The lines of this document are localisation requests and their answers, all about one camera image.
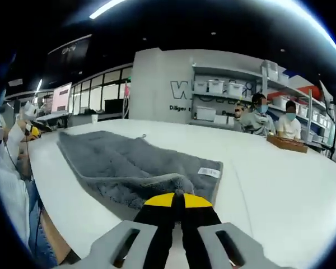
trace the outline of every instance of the gray towel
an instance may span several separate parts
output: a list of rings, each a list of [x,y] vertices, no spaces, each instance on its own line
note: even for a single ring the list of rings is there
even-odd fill
[[[99,196],[140,209],[153,196],[182,189],[214,202],[223,164],[100,131],[59,134],[58,146],[80,183]],[[198,174],[200,168],[220,177]]]

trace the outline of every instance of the black ceiling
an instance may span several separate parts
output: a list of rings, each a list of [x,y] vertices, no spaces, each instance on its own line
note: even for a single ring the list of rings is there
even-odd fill
[[[298,24],[286,22],[284,12],[270,13],[247,0],[126,0],[89,19],[106,1],[21,1],[25,3],[11,6],[6,16],[10,23],[4,25],[0,40],[17,52],[7,81],[23,78],[24,85],[8,87],[8,94],[35,89],[47,53],[87,34],[92,39],[82,79],[132,62],[142,49],[214,49],[273,60],[312,83],[320,73],[327,88],[336,90],[336,52],[325,49],[322,38],[321,44],[316,42],[312,30],[304,32]],[[336,0],[304,4],[336,41]]]

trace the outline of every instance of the white label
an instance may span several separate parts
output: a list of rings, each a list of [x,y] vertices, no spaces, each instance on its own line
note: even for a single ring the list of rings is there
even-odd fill
[[[219,178],[220,177],[220,171],[210,168],[204,168],[201,167],[198,171],[198,174],[200,175],[209,175],[210,177]]]

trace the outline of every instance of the fluorescent light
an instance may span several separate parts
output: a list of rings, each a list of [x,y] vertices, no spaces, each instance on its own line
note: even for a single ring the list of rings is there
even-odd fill
[[[39,84],[38,84],[38,88],[36,89],[36,92],[38,92],[40,90],[41,84],[43,83],[43,80],[40,80]]]
[[[302,19],[308,21],[308,23],[315,28],[319,33],[322,34],[324,38],[331,44],[331,46],[336,50],[336,43],[332,39],[332,37],[327,33],[327,31],[298,3],[293,0],[265,0],[267,2],[271,2],[272,4],[278,4],[281,7],[294,12],[299,15]]]
[[[104,4],[102,7],[100,7],[98,10],[96,10],[94,13],[92,13],[90,18],[94,20],[95,18],[100,16],[102,13],[106,12],[110,8],[114,7],[115,5],[117,5],[117,4],[119,4],[123,1],[125,1],[125,0],[111,0],[107,4]]]

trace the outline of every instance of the wooden box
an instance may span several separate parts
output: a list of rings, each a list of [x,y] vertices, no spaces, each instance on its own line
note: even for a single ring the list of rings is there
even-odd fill
[[[295,140],[290,140],[277,136],[268,136],[267,141],[283,150],[292,150],[307,153],[307,147],[303,143],[297,142]]]

